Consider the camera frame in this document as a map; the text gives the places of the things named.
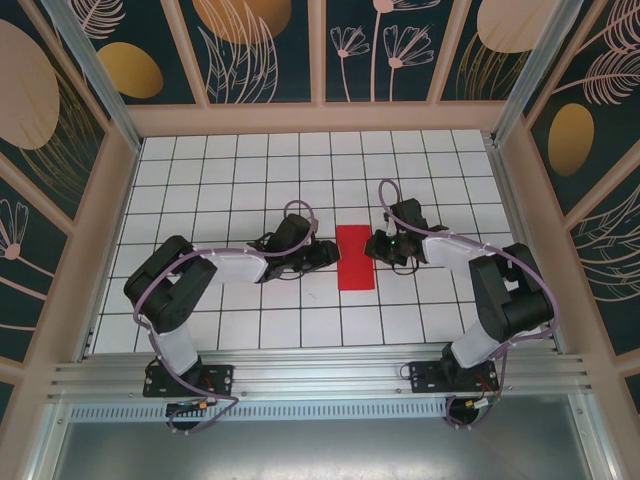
black bracket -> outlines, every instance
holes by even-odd
[[[233,365],[203,365],[194,386],[218,395],[231,395]],[[198,395],[176,383],[164,367],[154,365],[145,370],[142,396],[145,398],[177,398]]]
[[[413,393],[482,393],[482,382],[494,391],[499,388],[498,375],[493,362],[484,362],[461,371],[452,382],[445,375],[442,362],[410,362],[402,368],[401,375],[411,382]]]

black grid line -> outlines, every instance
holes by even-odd
[[[418,155],[424,156],[424,158],[425,158],[425,160],[427,162],[427,169],[428,169],[427,171],[428,171],[429,176],[419,176],[419,177],[407,176],[407,177],[402,177],[402,179],[401,179],[400,178],[400,172],[399,172],[399,165],[398,165],[398,156],[397,156],[398,153],[396,152],[397,148],[396,148],[396,145],[395,145],[393,132],[388,132],[388,133],[389,133],[390,138],[391,138],[391,145],[392,145],[392,149],[393,149],[393,153],[392,154],[394,155],[394,163],[395,163],[395,171],[396,171],[395,178],[398,180],[399,188],[402,190],[402,184],[401,184],[402,179],[416,180],[416,181],[418,181],[417,183],[420,183],[420,181],[430,182],[432,190],[434,192],[434,200],[433,200],[433,203],[431,203],[429,201],[428,203],[422,204],[422,206],[423,207],[425,207],[425,206],[426,207],[435,207],[433,209],[434,210],[434,216],[437,215],[438,219],[440,220],[440,223],[443,220],[440,207],[444,207],[446,205],[455,205],[455,206],[459,206],[459,207],[467,206],[467,208],[471,208],[471,211],[472,211],[472,215],[473,215],[473,219],[474,219],[474,225],[475,225],[475,231],[457,232],[457,233],[465,234],[465,235],[478,236],[478,238],[483,238],[483,236],[486,236],[486,235],[510,234],[511,233],[509,231],[482,232],[482,233],[480,233],[480,229],[479,229],[479,226],[478,226],[478,222],[477,222],[477,218],[476,218],[476,211],[474,209],[474,206],[475,205],[496,205],[496,204],[502,205],[502,203],[501,202],[481,202],[481,203],[480,202],[476,202],[476,203],[474,203],[474,202],[471,201],[469,188],[468,188],[468,185],[467,185],[467,182],[466,182],[467,178],[483,178],[483,177],[484,178],[486,178],[486,177],[495,178],[493,175],[487,174],[486,172],[483,172],[483,173],[485,173],[484,175],[465,175],[464,170],[462,170],[462,162],[461,162],[461,158],[460,158],[460,153],[469,154],[469,153],[473,153],[473,152],[471,152],[471,151],[458,152],[457,144],[455,143],[455,138],[452,137],[453,138],[453,145],[454,145],[453,148],[454,149],[447,150],[446,152],[438,152],[438,153],[451,153],[451,154],[455,153],[456,156],[457,156],[458,165],[460,166],[461,175],[455,175],[455,176],[439,175],[437,177],[433,177],[432,176],[433,172],[431,171],[431,164],[429,162],[429,152],[426,151],[426,146],[424,144],[425,143],[424,142],[424,135],[422,135],[422,132],[418,132],[420,134],[420,136],[421,136],[421,140],[422,140],[422,144],[423,144],[423,149],[424,150],[423,151],[416,151],[416,152],[413,152],[413,151],[404,152],[403,151],[401,153],[401,155],[418,154]],[[173,153],[171,154],[171,158],[167,158],[167,159],[152,158],[152,159],[145,159],[145,160],[140,159],[140,161],[138,162],[137,168],[136,168],[135,180],[134,180],[133,188],[131,189],[131,194],[129,195],[129,198],[127,199],[127,208],[125,210],[125,213],[126,213],[125,222],[123,222],[122,230],[120,232],[119,240],[118,240],[118,243],[117,243],[116,254],[114,255],[114,260],[113,260],[113,263],[111,265],[111,269],[110,269],[111,271],[110,271],[110,275],[109,275],[109,285],[108,285],[108,287],[106,289],[107,292],[106,292],[106,295],[105,295],[105,298],[104,298],[104,301],[103,301],[102,308],[100,309],[101,310],[100,324],[96,328],[96,332],[94,334],[95,335],[95,341],[93,342],[93,349],[95,350],[95,346],[97,344],[97,338],[98,338],[98,335],[99,335],[99,327],[102,324],[103,317],[105,317],[105,316],[108,317],[109,315],[123,315],[123,314],[124,315],[128,315],[128,314],[131,313],[131,312],[122,312],[122,313],[109,312],[109,313],[105,313],[106,303],[107,303],[106,301],[108,300],[107,297],[108,297],[109,291],[112,291],[115,288],[115,287],[112,288],[113,287],[113,285],[112,285],[113,280],[120,279],[120,281],[122,281],[121,280],[122,278],[126,278],[126,277],[121,277],[121,276],[117,276],[117,277],[114,276],[114,273],[115,273],[114,269],[115,269],[116,263],[118,261],[118,256],[119,256],[120,253],[122,253],[121,252],[121,246],[123,246],[123,245],[153,245],[155,247],[158,247],[159,246],[159,242],[160,242],[159,234],[160,234],[160,230],[161,230],[163,216],[167,215],[167,214],[191,214],[191,215],[193,215],[193,223],[191,224],[191,238],[192,239],[194,238],[194,235],[195,235],[196,219],[197,219],[197,215],[198,214],[200,214],[200,213],[214,213],[214,212],[215,213],[222,213],[222,214],[229,214],[229,218],[228,218],[228,222],[227,222],[226,241],[222,241],[222,242],[205,242],[205,243],[207,243],[207,244],[215,243],[215,244],[229,246],[230,244],[246,243],[247,241],[255,240],[254,238],[251,238],[251,239],[247,239],[247,240],[233,240],[233,241],[231,241],[231,237],[232,237],[231,229],[230,229],[230,227],[231,227],[231,213],[236,213],[236,212],[264,212],[264,219],[263,219],[263,231],[264,231],[264,230],[266,230],[266,221],[267,221],[266,215],[267,215],[267,213],[271,212],[271,211],[280,211],[281,212],[281,209],[279,209],[279,208],[271,208],[271,209],[267,208],[267,186],[269,184],[291,183],[291,180],[269,181],[269,158],[272,158],[272,157],[273,158],[287,158],[288,157],[288,158],[297,158],[298,159],[298,162],[297,162],[298,163],[298,178],[297,178],[298,198],[301,198],[302,187],[303,187],[302,183],[317,182],[317,181],[331,182],[333,206],[332,207],[314,208],[314,211],[317,210],[317,211],[322,212],[322,211],[326,211],[326,210],[332,210],[334,223],[337,224],[337,218],[340,215],[340,212],[338,210],[340,210],[340,209],[346,210],[346,209],[354,209],[354,208],[355,209],[366,208],[369,221],[370,221],[370,223],[373,224],[374,223],[373,222],[374,219],[372,218],[373,215],[374,215],[373,210],[375,208],[377,208],[378,206],[377,205],[373,205],[373,202],[372,202],[373,199],[371,198],[372,195],[370,195],[370,190],[373,187],[373,185],[369,185],[369,181],[381,180],[382,178],[380,177],[379,173],[376,174],[376,173],[372,173],[372,172],[369,172],[369,173],[367,172],[366,155],[368,155],[369,157],[376,157],[376,156],[381,156],[381,155],[387,155],[388,156],[388,155],[390,155],[390,153],[389,152],[372,152],[372,153],[364,154],[364,144],[363,144],[362,132],[358,132],[358,135],[359,135],[358,138],[360,140],[361,152],[357,152],[357,153],[341,153],[341,154],[334,153],[333,152],[333,139],[331,137],[331,134],[329,133],[329,151],[328,152],[302,155],[300,153],[301,135],[297,134],[297,140],[298,140],[298,154],[297,155],[291,155],[291,154],[289,154],[289,155],[270,155],[268,149],[269,149],[269,142],[271,140],[271,136],[267,135],[267,153],[265,155],[243,155],[243,156],[238,156],[238,145],[239,145],[239,142],[240,142],[241,135],[233,135],[234,140],[235,140],[235,155],[234,156],[228,155],[227,157],[212,157],[212,158],[209,158],[208,155],[207,155],[207,148],[209,147],[209,136],[207,136],[205,138],[205,151],[204,151],[204,154],[203,154],[204,158],[201,157],[201,158],[184,158],[184,159],[182,159],[182,158],[181,159],[173,158],[174,154],[175,154],[175,150],[176,150],[177,145],[178,145],[178,141],[177,141],[178,138],[177,137],[173,137],[174,138],[174,142],[173,142],[173,145],[172,145],[173,146]],[[363,175],[361,177],[359,177],[359,178],[340,178],[340,179],[336,179],[335,178],[334,164],[333,164],[333,157],[336,157],[336,156],[349,157],[349,156],[355,156],[355,155],[359,155],[360,158],[361,158],[362,167],[363,167]],[[304,157],[328,158],[328,160],[330,162],[330,167],[331,167],[331,170],[330,170],[331,178],[322,178],[322,179],[314,179],[314,180],[302,180],[301,179],[302,172],[301,172],[300,158],[303,157],[303,156]],[[204,180],[204,168],[206,166],[206,161],[207,160],[220,160],[220,159],[224,159],[224,158],[226,158],[227,161],[229,161],[228,159],[237,160],[237,159],[240,159],[240,158],[264,158],[265,162],[266,162],[266,172],[265,172],[266,179],[265,179],[265,181],[264,182],[262,182],[262,181],[260,181],[260,182],[258,182],[258,181],[256,181],[256,182],[253,182],[253,181],[250,181],[250,182],[236,182],[235,181],[236,180],[235,177],[236,177],[237,163],[234,161],[234,167],[233,167],[233,173],[232,173],[231,182],[211,182],[211,181],[203,182],[203,180]],[[182,160],[200,160],[200,161],[202,161],[201,168],[200,168],[200,178],[199,178],[200,181],[198,183],[195,183],[195,182],[193,182],[193,183],[173,183],[171,181],[172,169],[174,167],[175,168],[179,168],[179,166],[180,166],[179,162],[182,161]],[[162,183],[161,184],[148,184],[148,185],[145,184],[145,185],[138,186],[138,181],[140,179],[140,173],[141,173],[140,167],[141,167],[142,162],[154,162],[154,161],[156,161],[156,162],[158,162],[158,161],[159,162],[167,162],[167,161],[170,162],[170,164],[169,164],[169,172],[167,174],[166,183],[163,183],[163,184]],[[323,176],[328,176],[328,175],[329,175],[329,172],[323,174]],[[434,185],[434,178],[450,178],[450,179],[459,178],[459,179],[462,179],[462,181],[465,183],[466,196],[467,196],[466,202],[465,203],[451,203],[451,204],[438,203],[437,193],[436,193],[435,185]],[[336,185],[339,185],[339,182],[343,182],[343,181],[364,181],[365,182],[364,191],[365,191],[365,193],[367,195],[366,206],[365,205],[362,205],[362,206],[348,206],[348,207],[346,207],[346,206],[345,207],[336,207],[335,206],[336,205],[335,187],[336,187]],[[233,202],[233,195],[234,195],[234,193],[236,193],[235,192],[235,186],[236,185],[241,185],[241,184],[263,184],[264,185],[264,188],[265,188],[265,190],[264,190],[264,202],[265,203],[264,203],[264,208],[263,209],[256,208],[256,209],[238,210],[238,209],[234,209],[233,208],[233,203],[232,203]],[[228,210],[209,210],[209,209],[206,209],[207,207],[204,207],[205,209],[200,210],[200,208],[203,208],[201,203],[200,203],[200,194],[201,194],[201,189],[202,189],[202,187],[204,185],[230,185],[231,192],[229,194],[230,195],[230,198],[229,198],[229,203],[230,203],[229,209]],[[165,205],[166,205],[167,200],[168,200],[167,196],[168,196],[168,193],[169,193],[169,186],[171,186],[171,187],[190,186],[190,187],[194,187],[194,189],[197,186],[194,209],[190,210],[190,211],[165,212]],[[147,187],[150,187],[150,188],[161,187],[161,188],[164,189],[162,191],[162,202],[161,202],[160,211],[159,212],[158,211],[130,212],[129,210],[130,210],[130,207],[131,207],[131,202],[133,200],[133,194],[135,193],[136,189],[138,189],[138,193],[140,193],[140,189],[144,189],[144,188],[147,188]],[[160,191],[157,191],[156,195],[157,195],[157,200],[156,201],[158,203],[160,203],[159,202],[159,200],[160,200]],[[149,210],[154,210],[152,208],[149,208],[149,206],[153,206],[153,203],[147,202],[146,205],[143,203],[143,208],[146,207]],[[154,228],[155,228],[155,237],[154,237],[154,239],[149,237],[148,241],[140,242],[140,241],[137,241],[137,240],[144,238],[144,236],[140,236],[138,238],[134,238],[135,241],[124,241],[124,230],[125,230],[125,227],[127,225],[127,222],[129,222],[131,225],[135,225],[135,219],[136,219],[137,215],[157,215],[158,216],[158,223],[157,223],[157,225],[154,226]],[[144,235],[145,231],[146,231],[146,229],[141,230],[143,235]],[[338,296],[337,296],[337,300],[336,300],[337,305],[334,304],[334,303],[331,303],[330,305],[325,305],[325,306],[321,306],[321,307],[303,308],[302,307],[302,297],[303,297],[303,295],[302,295],[302,282],[298,280],[297,283],[298,283],[299,301],[300,301],[299,308],[297,309],[300,312],[300,317],[299,317],[299,322],[300,322],[299,323],[300,324],[300,344],[299,345],[302,346],[302,340],[303,340],[302,339],[302,337],[303,337],[302,312],[304,310],[312,310],[312,309],[326,309],[326,308],[338,308],[339,309],[339,314],[340,314],[340,334],[341,334],[341,342],[340,343],[341,343],[341,345],[345,344],[344,343],[343,315],[342,315],[342,309],[343,308],[366,308],[366,307],[376,307],[377,306],[379,314],[380,314],[380,329],[381,329],[381,333],[382,333],[382,343],[383,344],[386,344],[387,342],[386,342],[386,339],[385,339],[384,322],[383,322],[383,316],[382,316],[382,310],[383,310],[382,307],[412,306],[412,307],[418,308],[419,315],[420,315],[420,320],[421,320],[421,324],[422,324],[421,328],[422,328],[422,331],[423,331],[424,342],[427,342],[426,326],[425,326],[425,323],[424,323],[424,318],[423,318],[423,315],[422,315],[422,309],[420,308],[420,305],[457,304],[458,305],[458,312],[459,312],[459,315],[460,315],[460,321],[462,323],[462,328],[463,328],[463,331],[465,331],[464,330],[463,317],[462,317],[462,311],[461,311],[460,306],[462,304],[473,304],[474,302],[460,302],[460,298],[459,298],[459,295],[458,295],[457,287],[456,287],[455,281],[453,281],[453,277],[452,277],[452,283],[453,283],[453,288],[454,288],[455,298],[456,298],[455,302],[453,302],[453,301],[452,302],[442,302],[442,301],[440,301],[440,302],[421,302],[420,301],[420,297],[419,297],[419,292],[418,292],[417,279],[414,276],[414,284],[416,286],[416,296],[417,296],[416,302],[417,303],[413,303],[412,302],[412,303],[400,303],[400,304],[396,304],[396,303],[394,303],[394,304],[392,304],[392,303],[381,304],[381,302],[380,302],[381,298],[380,298],[379,283],[378,283],[377,280],[378,280],[378,275],[379,275],[379,271],[380,270],[383,270],[383,269],[384,270],[388,270],[385,267],[386,266],[384,266],[384,265],[379,265],[377,262],[374,263],[374,272],[375,272],[375,275],[376,275],[376,292],[375,292],[375,296],[371,295],[371,297],[373,297],[371,301],[357,302],[357,304],[350,304],[350,305],[344,305],[344,306],[342,305],[342,294],[341,294],[340,291],[338,291]],[[335,273],[335,270],[332,270],[331,272],[329,272],[328,270],[324,270],[323,269],[321,272],[313,272],[313,274],[322,274],[322,273],[331,273],[331,274],[333,274],[333,273]],[[260,287],[260,306],[257,309],[259,311],[259,315],[260,315],[259,324],[258,324],[258,348],[262,348],[262,312],[264,310],[276,310],[276,311],[279,311],[279,310],[291,310],[291,307],[265,309],[264,308],[264,300],[262,298],[263,291],[264,291],[264,286],[261,285],[261,287]],[[219,316],[218,316],[218,338],[216,339],[216,348],[220,348],[220,336],[221,336],[221,327],[222,327],[222,324],[221,324],[222,313],[224,311],[227,311],[227,310],[223,310],[223,304],[224,304],[224,285],[221,286],[220,310],[215,310],[215,309],[212,309],[212,310],[197,310],[198,312],[219,313]],[[242,310],[240,310],[240,309],[235,310],[234,309],[234,310],[228,310],[228,311],[229,312],[243,312],[243,311],[255,312],[256,308],[242,309]],[[137,348],[137,343],[138,343],[138,339],[139,339],[140,333],[141,333],[140,329],[138,328],[138,330],[136,332],[136,339],[135,339],[135,342],[134,342],[134,351]]]

flower illustration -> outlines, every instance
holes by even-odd
[[[17,202],[15,210],[12,210],[11,204],[6,198],[0,200],[0,259],[18,260],[40,273],[53,277],[53,273],[34,265],[20,256],[28,220],[29,209],[26,205]],[[0,283],[40,300],[47,298],[46,295],[4,277],[0,277]]]
[[[422,29],[407,27],[398,38],[398,26],[384,29],[384,48],[391,67],[389,82],[389,101],[393,101],[393,78],[395,71],[402,67],[413,67],[433,61],[433,50],[428,50],[431,39],[428,27]]]
[[[15,212],[6,198],[0,200],[0,258],[20,257],[20,244],[29,220],[29,209],[17,202]]]
[[[373,0],[373,7],[378,13],[391,13],[394,10],[422,10],[439,3],[440,0]]]
[[[336,52],[338,52],[338,56],[340,57],[344,93],[347,96],[347,102],[350,102],[351,97],[349,96],[347,76],[344,71],[344,59],[369,52],[369,44],[365,43],[366,38],[364,33],[362,33],[362,27],[347,27],[344,29],[344,33],[340,27],[335,27],[331,29],[330,33],[333,46],[336,47]]]

enclosure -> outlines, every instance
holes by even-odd
[[[3,478],[637,477],[640,2],[5,3]],[[240,402],[171,435],[127,279],[172,235],[255,241],[290,200],[319,240],[384,230],[383,179],[430,226],[528,245],[558,298],[495,415],[453,429],[456,392],[401,371],[478,322],[470,279],[375,261],[359,290],[341,264],[209,285],[189,335]]]

red rectangle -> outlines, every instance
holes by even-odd
[[[376,288],[373,259],[364,254],[371,238],[371,225],[338,225],[336,243],[338,260],[338,290],[373,290]]]

